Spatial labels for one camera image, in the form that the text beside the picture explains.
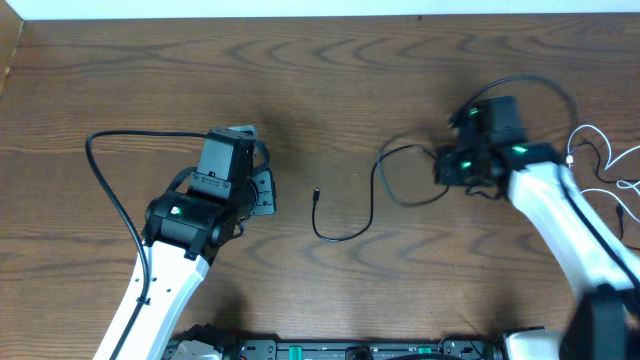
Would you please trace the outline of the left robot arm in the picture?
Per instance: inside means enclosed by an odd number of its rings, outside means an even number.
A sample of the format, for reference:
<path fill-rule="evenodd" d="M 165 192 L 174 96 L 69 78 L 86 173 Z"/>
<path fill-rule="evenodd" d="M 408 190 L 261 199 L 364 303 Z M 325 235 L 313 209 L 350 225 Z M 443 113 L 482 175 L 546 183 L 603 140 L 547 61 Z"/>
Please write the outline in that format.
<path fill-rule="evenodd" d="M 276 211 L 270 155 L 256 127 L 213 128 L 202 138 L 198 165 L 179 172 L 150 202 L 141 231 L 102 173 L 94 173 L 138 252 L 98 359 L 160 358 L 220 248 L 243 234 L 249 218 Z"/>

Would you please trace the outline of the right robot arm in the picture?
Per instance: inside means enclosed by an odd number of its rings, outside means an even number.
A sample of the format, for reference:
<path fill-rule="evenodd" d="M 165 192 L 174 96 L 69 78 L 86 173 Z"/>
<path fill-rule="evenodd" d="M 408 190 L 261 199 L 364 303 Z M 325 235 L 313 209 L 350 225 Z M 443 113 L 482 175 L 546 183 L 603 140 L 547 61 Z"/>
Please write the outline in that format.
<path fill-rule="evenodd" d="M 501 359 L 636 359 L 639 257 L 607 227 L 580 193 L 564 158 L 528 140 L 512 97 L 471 100 L 449 120 L 452 145 L 437 150 L 435 180 L 471 194 L 494 186 L 535 227 L 577 299 L 563 331 L 503 335 Z"/>

